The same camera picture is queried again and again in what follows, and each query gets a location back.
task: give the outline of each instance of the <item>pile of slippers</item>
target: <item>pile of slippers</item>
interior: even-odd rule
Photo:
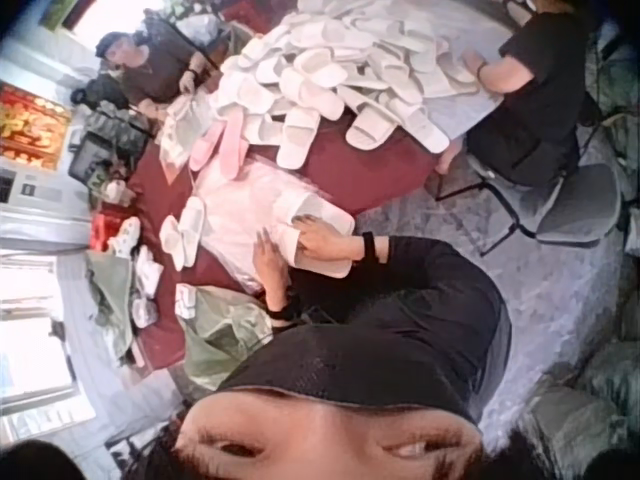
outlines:
[[[279,146],[277,163],[290,170],[304,165],[321,118],[338,120],[345,107],[357,115],[346,136],[355,148],[375,149],[400,126],[441,153],[449,139],[424,99],[474,94],[479,85],[413,9],[391,0],[299,0],[298,12],[221,66],[214,115],[238,118],[241,107],[242,140]]]

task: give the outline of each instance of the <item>red object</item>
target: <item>red object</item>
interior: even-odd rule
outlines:
[[[326,192],[333,203],[353,215],[424,185],[435,166],[434,155],[401,128],[374,151],[356,150],[344,140],[353,118],[345,114],[339,122],[321,124],[307,164],[300,173]],[[277,148],[254,147],[252,151],[274,160]],[[151,143],[129,188],[138,195],[142,241],[153,252],[155,260],[165,267],[156,294],[160,320],[139,333],[139,345],[151,368],[160,369],[184,357],[184,333],[174,313],[176,284],[215,285],[232,290],[240,287],[207,250],[200,248],[195,266],[178,273],[160,247],[158,235],[162,222],[168,215],[180,218],[192,192],[186,168],[169,186],[160,165],[158,146]]]
[[[106,252],[109,249],[109,239],[115,237],[120,231],[124,221],[133,216],[119,210],[104,209],[91,219],[91,238],[89,248],[96,252]]]

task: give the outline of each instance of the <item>black cap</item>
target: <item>black cap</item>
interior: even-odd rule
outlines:
[[[107,33],[104,37],[102,37],[102,40],[98,42],[98,45],[96,45],[96,57],[106,58],[105,55],[107,54],[107,51],[111,48],[111,45],[116,43],[122,37],[128,37],[128,36],[129,34],[124,32]]]

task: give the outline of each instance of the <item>white bag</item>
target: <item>white bag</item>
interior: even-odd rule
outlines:
[[[220,19],[213,14],[193,15],[176,22],[176,27],[196,46],[205,48],[220,32]]]

